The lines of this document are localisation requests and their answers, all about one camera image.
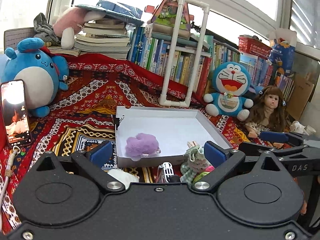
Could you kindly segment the brown cardboard sheet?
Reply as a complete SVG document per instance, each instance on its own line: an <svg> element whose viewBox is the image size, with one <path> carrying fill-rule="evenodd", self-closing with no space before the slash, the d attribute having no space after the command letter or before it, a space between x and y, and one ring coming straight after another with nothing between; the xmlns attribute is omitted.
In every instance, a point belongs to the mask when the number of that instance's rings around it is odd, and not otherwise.
<svg viewBox="0 0 320 240"><path fill-rule="evenodd" d="M292 118L298 121L303 114L315 85L300 74L295 75L294 85L295 87L287 103L286 111Z"/></svg>

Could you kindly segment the white PVC pipe frame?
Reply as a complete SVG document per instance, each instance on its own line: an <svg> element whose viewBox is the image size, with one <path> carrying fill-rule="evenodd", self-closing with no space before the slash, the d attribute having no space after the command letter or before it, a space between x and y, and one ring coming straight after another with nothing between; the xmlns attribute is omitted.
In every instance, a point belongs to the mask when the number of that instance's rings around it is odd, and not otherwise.
<svg viewBox="0 0 320 240"><path fill-rule="evenodd" d="M183 9L184 9L184 6L188 5L188 4L192 4L192 5L197 6L203 10L202 24L200 27L200 36L199 36L199 40L197 41L197 47L195 50L176 46L177 39L178 39L178 33L179 33L179 29L180 29L180 22L181 22L182 14L183 14ZM199 62L200 62L200 57L202 54L204 36L206 34L206 25L207 25L209 12L210 12L210 7L207 3L200 2L197 0L178 0L177 15L176 15L175 25L174 25L174 29L173 29L173 33L172 33L172 38L171 38L169 57L167 60L167 68L165 70L165 76L164 76L164 80L163 80L161 95L158 99L158 103L161 106L164 106L164 107L184 107L184 108L189 107L190 102L191 102L191 98L192 98L195 80L196 80L197 73L198 73ZM191 68L191 71L189 72L189 78L187 78L188 89L187 89L184 101L171 101L171 100L167 99L167 93L168 93L168 89L169 89L169 82L170 82L171 70L172 70L172 63L174 60L176 50L194 55L193 66Z"/></svg>

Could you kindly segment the red patterned blanket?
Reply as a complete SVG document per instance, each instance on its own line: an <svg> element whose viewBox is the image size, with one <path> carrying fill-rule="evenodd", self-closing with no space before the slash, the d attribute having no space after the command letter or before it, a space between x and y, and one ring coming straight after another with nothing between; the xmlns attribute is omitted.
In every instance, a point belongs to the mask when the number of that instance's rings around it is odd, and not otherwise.
<svg viewBox="0 0 320 240"><path fill-rule="evenodd" d="M69 89L57 93L47 117L32 119L34 142L14 165L1 239L22 239L26 231L34 239L282 239L296 228L295 224L274 230L245 228L224 216L208 196L192 194L185 186L157 193L152 167L139 171L141 186L102 196L102 203L81 223L60 229L21 223L13 196L45 150L58 155L71 152L82 135L113 140L111 116L117 106L158 105L156 93L163 81L159 75L104 56L69 56L67 61Z"/></svg>

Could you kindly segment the black binder clip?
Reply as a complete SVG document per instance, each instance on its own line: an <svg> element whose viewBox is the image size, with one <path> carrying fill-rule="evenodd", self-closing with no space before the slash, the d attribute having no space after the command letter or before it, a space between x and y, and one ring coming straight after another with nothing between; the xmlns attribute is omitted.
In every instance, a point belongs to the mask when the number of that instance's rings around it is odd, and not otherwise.
<svg viewBox="0 0 320 240"><path fill-rule="evenodd" d="M117 131L121 122L124 120L125 115L117 117L116 115L111 115L115 130Z"/></svg>

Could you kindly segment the red plastic basket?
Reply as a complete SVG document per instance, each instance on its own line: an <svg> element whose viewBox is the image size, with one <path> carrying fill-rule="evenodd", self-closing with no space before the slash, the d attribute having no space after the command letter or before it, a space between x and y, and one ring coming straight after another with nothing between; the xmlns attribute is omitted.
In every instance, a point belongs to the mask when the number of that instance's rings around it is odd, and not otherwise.
<svg viewBox="0 0 320 240"><path fill-rule="evenodd" d="M240 52L255 55L265 60L268 59L272 50L271 47L248 35L240 35L238 39Z"/></svg>

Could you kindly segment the miniature metal bicycle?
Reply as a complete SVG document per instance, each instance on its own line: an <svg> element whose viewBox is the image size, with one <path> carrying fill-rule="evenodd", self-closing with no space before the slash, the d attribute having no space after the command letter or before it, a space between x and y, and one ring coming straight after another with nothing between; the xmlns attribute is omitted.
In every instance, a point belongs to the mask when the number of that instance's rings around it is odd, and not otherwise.
<svg viewBox="0 0 320 240"><path fill-rule="evenodd" d="M156 183L179 183L180 177L174 173L170 162L164 162L157 168Z"/></svg>

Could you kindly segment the stack of lying books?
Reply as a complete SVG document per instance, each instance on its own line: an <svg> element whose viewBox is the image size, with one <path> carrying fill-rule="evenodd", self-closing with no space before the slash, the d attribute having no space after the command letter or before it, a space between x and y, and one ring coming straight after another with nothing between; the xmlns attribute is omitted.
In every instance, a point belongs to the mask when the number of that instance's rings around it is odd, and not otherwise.
<svg viewBox="0 0 320 240"><path fill-rule="evenodd" d="M72 49L62 49L61 39L60 45L48 47L53 54L101 54L120 60L127 58L130 48L130 38L125 24L112 19L85 22L80 33L74 37Z"/></svg>

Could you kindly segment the pink and white plush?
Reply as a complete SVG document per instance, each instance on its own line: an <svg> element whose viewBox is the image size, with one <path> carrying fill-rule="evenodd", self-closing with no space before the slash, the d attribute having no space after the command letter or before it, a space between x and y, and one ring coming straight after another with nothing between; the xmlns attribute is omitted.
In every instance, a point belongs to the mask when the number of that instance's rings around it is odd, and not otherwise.
<svg viewBox="0 0 320 240"><path fill-rule="evenodd" d="M85 22L100 20L106 15L103 11L87 10L79 7L67 9L53 25L54 34L61 38L62 49L72 49L74 37L80 33Z"/></svg>

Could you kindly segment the white paper cup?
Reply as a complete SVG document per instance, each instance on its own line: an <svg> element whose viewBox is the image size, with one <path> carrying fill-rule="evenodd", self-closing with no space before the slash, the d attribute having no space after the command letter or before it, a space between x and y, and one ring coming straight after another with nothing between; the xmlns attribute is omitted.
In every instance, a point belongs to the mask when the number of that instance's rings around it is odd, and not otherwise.
<svg viewBox="0 0 320 240"><path fill-rule="evenodd" d="M305 127L305 131L306 131L306 133L308 135L316 134L316 130L313 127L309 126L309 125Z"/></svg>

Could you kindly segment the grey crumpled cloth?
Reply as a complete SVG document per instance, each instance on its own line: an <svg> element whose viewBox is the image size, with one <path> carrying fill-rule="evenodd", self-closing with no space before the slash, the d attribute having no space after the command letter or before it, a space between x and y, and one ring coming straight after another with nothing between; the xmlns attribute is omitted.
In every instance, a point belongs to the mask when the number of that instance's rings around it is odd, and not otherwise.
<svg viewBox="0 0 320 240"><path fill-rule="evenodd" d="M56 36L53 26L47 22L43 13L34 18L34 37L40 38L44 43L50 42L53 46L60 45L60 38Z"/></svg>

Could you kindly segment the Doraemon plush toy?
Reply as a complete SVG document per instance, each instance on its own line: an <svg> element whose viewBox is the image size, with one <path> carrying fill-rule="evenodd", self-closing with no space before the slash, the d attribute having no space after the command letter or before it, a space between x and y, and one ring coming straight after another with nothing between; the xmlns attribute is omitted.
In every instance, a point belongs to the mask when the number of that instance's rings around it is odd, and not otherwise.
<svg viewBox="0 0 320 240"><path fill-rule="evenodd" d="M211 116L227 115L245 121L253 100L244 97L251 85L251 77L241 64L226 62L219 65L212 77L215 92L205 94L205 110Z"/></svg>

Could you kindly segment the blue round plush toy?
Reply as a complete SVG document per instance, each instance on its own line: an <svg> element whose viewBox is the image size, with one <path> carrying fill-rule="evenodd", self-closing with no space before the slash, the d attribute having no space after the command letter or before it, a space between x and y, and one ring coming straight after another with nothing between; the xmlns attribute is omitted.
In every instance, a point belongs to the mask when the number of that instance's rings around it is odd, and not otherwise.
<svg viewBox="0 0 320 240"><path fill-rule="evenodd" d="M49 114L49 104L58 90L67 90L69 67L62 56L44 52L44 42L38 37L23 39L17 49L7 48L8 60L1 81L23 80L28 112L42 118Z"/></svg>

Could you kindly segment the white shallow cardboard tray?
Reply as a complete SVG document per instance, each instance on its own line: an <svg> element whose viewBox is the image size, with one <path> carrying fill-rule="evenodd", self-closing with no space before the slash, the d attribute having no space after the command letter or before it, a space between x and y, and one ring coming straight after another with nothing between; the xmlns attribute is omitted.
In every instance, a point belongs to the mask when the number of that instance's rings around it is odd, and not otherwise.
<svg viewBox="0 0 320 240"><path fill-rule="evenodd" d="M152 167L165 161L179 165L185 162L184 154L189 141L195 141L201 146L212 141L223 149L232 147L215 125L195 109L117 106L116 117L120 119L116 128L119 168ZM139 133L155 136L161 152L154 157L132 160L125 151L126 140Z"/></svg>

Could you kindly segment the smartphone with lit screen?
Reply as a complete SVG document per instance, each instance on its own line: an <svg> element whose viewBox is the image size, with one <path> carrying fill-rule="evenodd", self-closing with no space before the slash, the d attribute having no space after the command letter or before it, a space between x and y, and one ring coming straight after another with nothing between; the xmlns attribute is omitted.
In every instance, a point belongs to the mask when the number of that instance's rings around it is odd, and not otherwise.
<svg viewBox="0 0 320 240"><path fill-rule="evenodd" d="M32 136L23 80L1 84L1 108L8 144L11 147L30 145Z"/></svg>

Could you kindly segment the blue printed bag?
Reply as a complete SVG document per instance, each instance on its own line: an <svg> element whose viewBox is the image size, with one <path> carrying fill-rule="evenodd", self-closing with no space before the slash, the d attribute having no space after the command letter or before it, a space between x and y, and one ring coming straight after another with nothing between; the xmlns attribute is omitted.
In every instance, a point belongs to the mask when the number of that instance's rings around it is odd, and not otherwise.
<svg viewBox="0 0 320 240"><path fill-rule="evenodd" d="M277 71L288 76L291 73L295 56L295 47L283 38L270 41L270 55L268 59L277 67Z"/></svg>

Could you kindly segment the green and pink scrunchie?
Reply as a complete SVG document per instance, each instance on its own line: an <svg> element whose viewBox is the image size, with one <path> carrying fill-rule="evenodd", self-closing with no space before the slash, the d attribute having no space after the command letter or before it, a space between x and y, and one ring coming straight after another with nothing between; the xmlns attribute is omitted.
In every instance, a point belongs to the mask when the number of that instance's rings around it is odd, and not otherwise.
<svg viewBox="0 0 320 240"><path fill-rule="evenodd" d="M198 173L194 179L193 179L193 183L196 183L197 181L199 181L201 178L203 178L204 176L208 175L210 172L212 172L215 168L213 166L208 166L204 171Z"/></svg>

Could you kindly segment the green checkered cloth scrunchie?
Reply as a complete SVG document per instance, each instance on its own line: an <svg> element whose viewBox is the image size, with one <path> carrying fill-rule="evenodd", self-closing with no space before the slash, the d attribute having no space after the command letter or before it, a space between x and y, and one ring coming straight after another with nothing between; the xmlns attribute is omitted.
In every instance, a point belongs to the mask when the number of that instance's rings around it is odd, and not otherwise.
<svg viewBox="0 0 320 240"><path fill-rule="evenodd" d="M208 166L212 166L204 156L204 148L196 141L187 142L188 149L184 156L186 161L180 166L180 182L191 185L194 177L204 171Z"/></svg>

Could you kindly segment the brown-haired baby doll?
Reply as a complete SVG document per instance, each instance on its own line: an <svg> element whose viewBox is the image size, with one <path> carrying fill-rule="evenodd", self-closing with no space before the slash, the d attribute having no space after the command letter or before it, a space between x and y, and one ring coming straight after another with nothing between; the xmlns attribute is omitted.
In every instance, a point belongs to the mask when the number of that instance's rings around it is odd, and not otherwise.
<svg viewBox="0 0 320 240"><path fill-rule="evenodd" d="M261 132L280 132L286 127L286 103L283 93L276 86L263 88L254 100L254 105L249 111L244 127L248 132L247 137L256 139Z"/></svg>

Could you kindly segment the row of standing books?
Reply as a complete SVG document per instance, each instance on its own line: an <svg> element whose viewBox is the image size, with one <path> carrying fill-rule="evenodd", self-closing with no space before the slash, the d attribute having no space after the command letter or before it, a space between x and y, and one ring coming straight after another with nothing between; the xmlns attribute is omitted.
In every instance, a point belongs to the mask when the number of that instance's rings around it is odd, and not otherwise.
<svg viewBox="0 0 320 240"><path fill-rule="evenodd" d="M164 76L169 57L171 37L160 33L153 33L151 38L146 37L144 27L138 27L132 34L129 59L145 70ZM211 78L216 68L227 62L236 61L245 66L251 76L254 87L277 85L285 96L288 97L294 88L294 81L277 71L276 66L268 64L265 59L258 56L233 51L227 46L215 42L213 36L206 40L212 42L209 53L200 57L197 77L194 84L194 93L202 96L212 85ZM171 70L172 81L188 86L189 72L193 66L194 55L176 50Z"/></svg>

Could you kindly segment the purple fluffy plush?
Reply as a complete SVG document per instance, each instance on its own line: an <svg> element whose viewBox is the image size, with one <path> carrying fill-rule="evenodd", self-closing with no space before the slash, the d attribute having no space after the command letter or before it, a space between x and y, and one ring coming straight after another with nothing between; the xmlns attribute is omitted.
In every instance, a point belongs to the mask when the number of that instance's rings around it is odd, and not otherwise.
<svg viewBox="0 0 320 240"><path fill-rule="evenodd" d="M139 133L126 140L125 153L132 161L139 161L160 154L161 149L154 135Z"/></svg>

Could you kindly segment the blue flat hat board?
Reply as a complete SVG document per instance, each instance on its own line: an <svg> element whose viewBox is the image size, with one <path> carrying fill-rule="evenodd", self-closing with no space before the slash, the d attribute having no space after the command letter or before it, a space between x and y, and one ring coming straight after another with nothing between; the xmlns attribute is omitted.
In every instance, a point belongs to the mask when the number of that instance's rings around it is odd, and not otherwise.
<svg viewBox="0 0 320 240"><path fill-rule="evenodd" d="M76 5L76 7L90 11L102 12L109 18L114 18L127 24L133 24L136 26L144 24L144 21L141 20L143 13L142 10L124 3L99 0L96 5L79 4Z"/></svg>

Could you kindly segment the triangular picture box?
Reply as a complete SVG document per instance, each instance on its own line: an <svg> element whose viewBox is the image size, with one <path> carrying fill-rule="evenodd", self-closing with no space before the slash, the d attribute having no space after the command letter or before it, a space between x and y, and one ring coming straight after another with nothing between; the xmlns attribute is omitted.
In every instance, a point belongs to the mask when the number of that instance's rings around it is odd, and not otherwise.
<svg viewBox="0 0 320 240"><path fill-rule="evenodd" d="M172 35L175 25L175 20L178 11L178 0L161 0L157 7L147 5L145 12L151 13L152 18L147 22L147 26L152 28L155 33ZM189 39L191 30L191 21L193 15L189 14L188 5L185 4L180 19L180 29L178 36L180 38Z"/></svg>

